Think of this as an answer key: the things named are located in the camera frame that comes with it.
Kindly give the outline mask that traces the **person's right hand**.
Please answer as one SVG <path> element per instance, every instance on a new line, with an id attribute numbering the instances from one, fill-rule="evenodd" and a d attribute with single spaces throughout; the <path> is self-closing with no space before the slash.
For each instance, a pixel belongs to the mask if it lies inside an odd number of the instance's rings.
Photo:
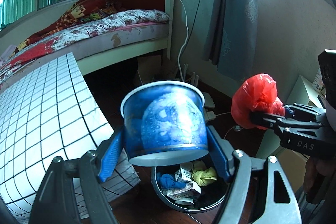
<path id="1" fill-rule="evenodd" d="M 335 172 L 335 160 L 323 161 L 310 157 L 306 162 L 303 191 L 309 192 L 318 174 L 331 177 Z"/>

